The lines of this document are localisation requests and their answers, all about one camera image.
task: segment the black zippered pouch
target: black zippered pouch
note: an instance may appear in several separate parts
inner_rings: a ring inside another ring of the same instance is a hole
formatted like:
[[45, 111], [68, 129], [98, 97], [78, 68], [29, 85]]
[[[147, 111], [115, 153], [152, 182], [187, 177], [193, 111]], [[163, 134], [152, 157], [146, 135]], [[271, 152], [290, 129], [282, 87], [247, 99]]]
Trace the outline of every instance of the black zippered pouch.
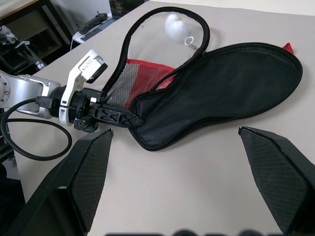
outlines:
[[[131, 36], [159, 12], [177, 12], [197, 21], [203, 29], [201, 45], [188, 61], [168, 73], [156, 76], [157, 68], [164, 67], [141, 62], [132, 76], [129, 72], [135, 71], [135, 63], [127, 59]], [[127, 108], [144, 121], [130, 128], [144, 149], [160, 150], [203, 126], [266, 112], [288, 98], [301, 81], [301, 63], [280, 47], [241, 43], [206, 53], [209, 39], [209, 27], [200, 16], [175, 7], [147, 13], [127, 34], [119, 65], [103, 91], [109, 104]], [[133, 79], [139, 77], [142, 66], [151, 76], [145, 81]], [[159, 89], [167, 80], [167, 86]]]

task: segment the table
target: table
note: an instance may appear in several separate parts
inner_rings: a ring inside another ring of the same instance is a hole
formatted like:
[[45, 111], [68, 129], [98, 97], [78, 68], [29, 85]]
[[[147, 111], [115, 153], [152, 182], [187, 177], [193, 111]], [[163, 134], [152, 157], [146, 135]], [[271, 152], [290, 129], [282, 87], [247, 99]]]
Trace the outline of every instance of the table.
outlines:
[[[296, 91], [274, 109], [203, 128], [158, 152], [145, 151], [128, 130], [113, 127], [107, 178], [89, 236], [117, 232], [171, 235], [183, 228], [199, 235], [236, 235], [248, 228], [279, 233], [254, 183], [238, 127], [285, 136], [315, 163], [315, 29], [308, 27], [315, 23], [314, 17], [147, 2], [36, 75], [64, 85], [70, 69], [88, 50], [95, 49], [109, 67], [86, 87], [101, 89], [116, 68], [127, 31], [140, 16], [161, 6], [183, 7], [201, 15], [211, 28], [208, 51], [246, 41], [278, 46], [290, 42], [303, 64], [304, 76]], [[15, 113], [13, 117], [27, 116]], [[9, 128], [20, 147], [37, 155], [57, 153], [66, 145], [63, 134], [49, 126], [19, 123]], [[74, 141], [86, 135], [73, 127], [67, 130]], [[19, 154], [16, 159], [26, 200], [61, 160], [38, 162]]]

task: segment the black piping edge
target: black piping edge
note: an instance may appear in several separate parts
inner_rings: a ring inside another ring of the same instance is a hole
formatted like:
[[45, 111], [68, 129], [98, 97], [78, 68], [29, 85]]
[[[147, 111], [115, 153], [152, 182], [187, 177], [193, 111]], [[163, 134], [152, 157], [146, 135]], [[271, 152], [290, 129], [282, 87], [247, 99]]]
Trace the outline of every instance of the black piping edge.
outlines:
[[125, 65], [127, 63], [127, 56], [128, 56], [128, 48], [130, 45], [130, 41], [131, 41], [131, 37], [133, 35], [133, 33], [140, 27], [140, 25], [147, 20], [149, 17], [157, 14], [157, 13], [161, 13], [161, 12], [178, 12], [184, 15], [187, 15], [188, 17], [196, 20], [203, 29], [203, 39], [202, 39], [202, 44], [200, 46], [200, 48], [194, 53], [194, 55], [188, 60], [186, 61], [183, 65], [179, 66], [178, 68], [176, 68], [175, 70], [173, 70], [172, 72], [170, 72], [168, 75], [164, 76], [160, 81], [162, 82], [164, 79], [178, 73], [182, 68], [184, 68], [185, 66], [187, 66], [188, 64], [192, 63], [196, 58], [198, 58], [199, 56], [202, 55], [203, 51], [205, 51], [208, 47], [209, 41], [210, 41], [210, 29], [209, 26], [207, 24], [207, 22], [198, 14], [183, 9], [183, 8], [179, 8], [179, 7], [160, 7], [157, 9], [154, 9], [152, 11], [149, 11], [148, 13], [146, 13], [145, 15], [143, 15], [139, 20], [136, 21], [136, 23], [130, 28], [130, 30], [128, 31], [123, 46], [122, 46], [122, 52], [119, 58], [119, 62], [118, 65], [114, 71], [114, 73], [112, 74], [112, 76], [110, 77], [110, 79], [108, 80], [108, 82], [105, 84], [104, 88], [102, 89], [103, 92], [108, 92], [110, 90], [110, 88], [115, 84], [115, 82], [118, 80], [119, 76], [121, 75], [121, 73], [123, 72]]

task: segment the black panel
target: black panel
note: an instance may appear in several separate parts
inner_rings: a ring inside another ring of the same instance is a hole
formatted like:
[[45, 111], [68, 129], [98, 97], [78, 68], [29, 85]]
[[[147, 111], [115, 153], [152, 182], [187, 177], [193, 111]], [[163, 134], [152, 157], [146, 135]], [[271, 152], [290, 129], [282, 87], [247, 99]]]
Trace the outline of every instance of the black panel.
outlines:
[[281, 231], [315, 233], [315, 168], [286, 138], [241, 128], [255, 183]]
[[85, 236], [91, 229], [106, 177], [112, 130], [78, 140], [53, 168], [6, 236]]

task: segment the connector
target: connector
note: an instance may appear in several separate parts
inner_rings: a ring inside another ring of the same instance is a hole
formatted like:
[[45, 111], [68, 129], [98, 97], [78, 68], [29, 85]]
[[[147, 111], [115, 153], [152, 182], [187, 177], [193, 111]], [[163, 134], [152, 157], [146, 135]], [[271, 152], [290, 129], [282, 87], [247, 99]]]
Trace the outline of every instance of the connector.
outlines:
[[36, 98], [35, 103], [40, 107], [51, 109], [53, 107], [54, 100], [50, 97], [39, 96]]

